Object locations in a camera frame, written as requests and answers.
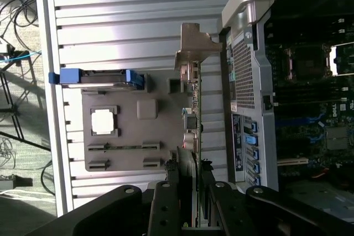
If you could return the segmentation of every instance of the motherboard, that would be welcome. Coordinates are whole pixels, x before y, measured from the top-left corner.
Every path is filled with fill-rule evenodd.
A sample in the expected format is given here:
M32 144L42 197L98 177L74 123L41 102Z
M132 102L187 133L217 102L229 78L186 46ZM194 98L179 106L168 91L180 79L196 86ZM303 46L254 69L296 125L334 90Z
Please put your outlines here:
M273 74L279 175L351 165L354 19L330 16L287 22L271 19L264 30Z

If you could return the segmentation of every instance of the screw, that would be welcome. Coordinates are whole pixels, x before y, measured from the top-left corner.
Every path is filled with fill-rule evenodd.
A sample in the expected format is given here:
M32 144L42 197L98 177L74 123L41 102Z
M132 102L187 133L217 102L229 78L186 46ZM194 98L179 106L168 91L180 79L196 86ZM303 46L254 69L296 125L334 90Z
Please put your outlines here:
M134 189L131 189L131 188L126 189L126 193L133 193L133 192L134 192Z
M252 33L246 32L245 36L246 36L247 39L250 39L250 38L252 38Z
M215 186L220 188L220 187L224 187L225 185L222 182L217 182Z
M263 190L261 188L255 188L255 189L253 189L253 192L255 192L255 193L263 193Z

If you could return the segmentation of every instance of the blue cable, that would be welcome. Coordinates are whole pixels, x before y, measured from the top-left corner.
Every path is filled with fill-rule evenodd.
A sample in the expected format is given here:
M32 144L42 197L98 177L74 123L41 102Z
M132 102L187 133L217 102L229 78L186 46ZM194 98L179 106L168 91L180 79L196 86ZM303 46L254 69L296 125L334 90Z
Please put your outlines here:
M36 54L41 54L41 51L34 52L34 53L31 53L31 54L28 54L28 55L24 55L24 56L19 56L19 57L11 58L11 59L0 60L0 63L3 63L3 62L11 62L11 61L23 59L23 58L30 57L30 56L36 55Z

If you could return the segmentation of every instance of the floor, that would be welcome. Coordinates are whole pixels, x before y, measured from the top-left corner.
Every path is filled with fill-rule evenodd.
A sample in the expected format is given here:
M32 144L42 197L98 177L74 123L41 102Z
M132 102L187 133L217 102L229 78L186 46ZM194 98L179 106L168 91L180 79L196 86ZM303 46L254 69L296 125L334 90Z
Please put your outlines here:
M0 0L0 7L9 0ZM0 20L9 14L10 8L18 6L20 2L15 1L7 7L0 15ZM9 18L0 23L0 36L9 21ZM21 14L18 19L19 24L26 24L24 16ZM35 26L28 26L18 30L19 35L27 46L33 51L40 51L39 29ZM14 35L13 25L4 35L4 39L16 47L17 50L24 50ZM20 113L20 124L27 140L49 146L48 120L46 117L45 92L43 82L43 66L41 57L32 56L33 72L30 71L27 61L22 61L21 66L12 66L7 73L10 91L14 102L18 104ZM4 93L0 87L0 108L6 108ZM9 117L0 115L0 131L14 134L12 120ZM51 155L47 151L40 150L27 144L11 140L14 158L9 160L0 168L0 175L17 175L25 179L32 179L33 185L30 187L17 187L26 191L45 192L40 183L40 174L44 165L51 160ZM45 171L44 182L51 191L54 191L53 172L49 167ZM54 198L54 196L29 195L32 197ZM18 201L7 198L0 198L0 235L13 236L24 235L36 227L54 219L56 215L55 204L43 201Z

